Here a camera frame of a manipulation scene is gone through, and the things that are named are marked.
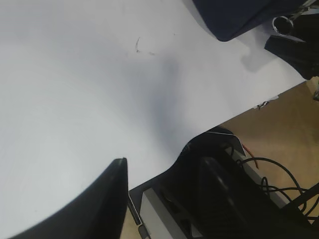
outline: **black bag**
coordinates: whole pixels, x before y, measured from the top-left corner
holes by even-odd
[[[296,13],[306,0],[193,0],[208,29],[229,41],[274,17]]]

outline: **scratch mark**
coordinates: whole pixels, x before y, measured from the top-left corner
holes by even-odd
[[[138,49],[138,45],[139,45],[139,40],[140,40],[141,37],[138,38],[138,40],[136,41],[136,44],[135,44],[135,50],[136,50],[136,53],[140,53],[139,49]]]

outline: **metal ring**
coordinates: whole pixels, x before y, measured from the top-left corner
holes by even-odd
[[[287,18],[286,16],[274,17],[273,23],[272,23],[272,24],[273,24],[273,29],[274,29],[275,32],[277,32],[278,34],[280,34],[280,35],[285,35],[285,34],[280,33],[279,30],[277,29],[277,27],[275,26],[275,21],[276,21],[278,18],[283,18],[283,19],[285,19],[286,22],[288,22],[288,23],[291,25],[291,29],[294,28],[294,22],[293,22],[291,19]]]

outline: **white tabletop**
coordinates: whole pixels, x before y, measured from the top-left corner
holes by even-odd
[[[303,81],[259,29],[217,41],[190,0],[5,0],[0,19],[0,238],[114,158],[132,189],[194,136]]]

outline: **black device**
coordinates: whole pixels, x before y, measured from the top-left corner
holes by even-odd
[[[119,239],[127,200],[127,160],[116,159],[72,202],[12,239]]]
[[[280,208],[239,166],[235,155],[244,152],[238,138],[227,130],[214,128],[191,140],[169,170],[130,191],[129,206],[140,231],[146,231],[144,225],[150,229],[148,218],[143,217],[143,198],[147,198],[148,208],[149,204],[155,210],[161,208],[158,215],[163,221],[167,211],[185,239],[319,237],[298,209],[319,193],[317,187],[309,189],[312,193],[305,200]],[[167,230],[175,238],[177,230],[171,224]]]

